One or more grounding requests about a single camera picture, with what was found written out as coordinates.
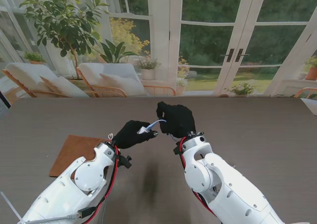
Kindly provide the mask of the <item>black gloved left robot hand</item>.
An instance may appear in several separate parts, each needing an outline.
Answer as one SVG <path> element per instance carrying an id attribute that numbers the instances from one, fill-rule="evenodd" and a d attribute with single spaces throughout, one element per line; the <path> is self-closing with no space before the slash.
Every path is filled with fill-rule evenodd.
<path id="1" fill-rule="evenodd" d="M 158 135 L 157 131 L 150 130 L 149 132 L 138 134 L 142 127 L 147 127 L 148 122 L 130 120 L 123 128 L 114 136 L 112 141 L 119 149 L 128 149 L 136 144 L 149 141 Z"/>

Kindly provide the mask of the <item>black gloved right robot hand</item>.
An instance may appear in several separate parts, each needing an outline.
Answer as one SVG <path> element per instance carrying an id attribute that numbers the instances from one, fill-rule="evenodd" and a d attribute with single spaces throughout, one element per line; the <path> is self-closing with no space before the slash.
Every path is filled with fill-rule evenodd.
<path id="1" fill-rule="evenodd" d="M 164 134 L 171 134 L 175 138 L 183 138 L 189 134 L 196 134 L 196 126 L 192 111 L 183 105 L 168 105 L 159 102 L 157 116 L 160 129 Z"/>

